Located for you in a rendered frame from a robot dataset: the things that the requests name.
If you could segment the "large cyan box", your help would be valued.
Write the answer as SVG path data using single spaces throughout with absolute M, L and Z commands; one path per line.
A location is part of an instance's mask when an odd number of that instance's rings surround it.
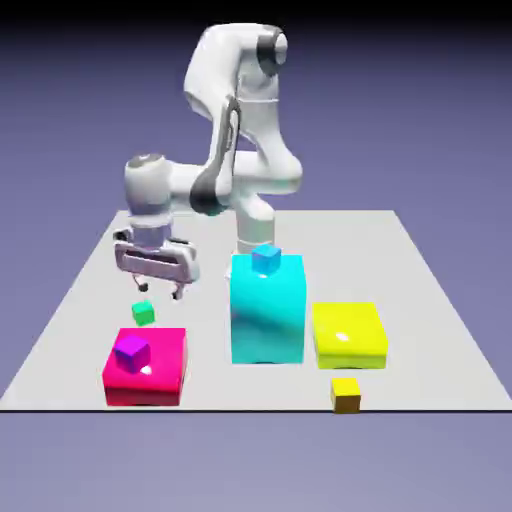
M 232 257 L 231 359 L 234 364 L 300 364 L 304 359 L 307 285 L 300 255 L 285 254 L 270 275 L 249 255 Z

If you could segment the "small blue cube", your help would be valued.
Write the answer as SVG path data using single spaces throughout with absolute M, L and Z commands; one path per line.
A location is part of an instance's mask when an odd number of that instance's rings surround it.
M 257 246 L 251 253 L 252 270 L 262 275 L 270 275 L 279 269 L 281 249 L 272 244 Z

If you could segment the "small green cube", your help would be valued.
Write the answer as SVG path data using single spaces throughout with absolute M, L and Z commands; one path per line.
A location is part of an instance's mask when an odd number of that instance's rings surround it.
M 131 306 L 132 317 L 137 326 L 145 326 L 155 322 L 155 311 L 149 300 L 139 301 Z

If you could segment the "small purple cube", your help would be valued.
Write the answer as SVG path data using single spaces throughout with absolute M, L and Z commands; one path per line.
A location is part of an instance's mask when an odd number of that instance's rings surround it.
M 151 361 L 151 347 L 146 339 L 131 335 L 119 339 L 114 345 L 114 355 L 119 367 L 128 373 L 138 373 Z

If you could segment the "small yellow cube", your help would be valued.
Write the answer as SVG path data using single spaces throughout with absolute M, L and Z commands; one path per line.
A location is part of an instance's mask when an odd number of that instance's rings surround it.
M 337 414 L 358 413 L 361 391 L 356 378 L 333 378 L 331 380 L 331 401 Z

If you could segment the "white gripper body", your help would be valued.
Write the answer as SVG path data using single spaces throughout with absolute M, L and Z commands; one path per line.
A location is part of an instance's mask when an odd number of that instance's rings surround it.
M 168 241 L 155 250 L 130 242 L 114 245 L 119 269 L 176 283 L 193 283 L 199 279 L 197 251 L 192 244 Z

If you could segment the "large yellow-green box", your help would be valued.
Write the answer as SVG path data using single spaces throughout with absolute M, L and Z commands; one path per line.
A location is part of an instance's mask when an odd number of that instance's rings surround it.
M 371 302 L 315 302 L 313 335 L 320 369 L 384 369 L 388 339 Z

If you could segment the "large pink box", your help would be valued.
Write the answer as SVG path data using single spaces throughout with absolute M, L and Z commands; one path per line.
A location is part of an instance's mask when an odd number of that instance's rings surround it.
M 138 373 L 128 373 L 115 360 L 114 345 L 126 336 L 146 339 L 151 361 Z M 102 372 L 106 402 L 110 406 L 177 406 L 188 362 L 183 328 L 122 328 Z

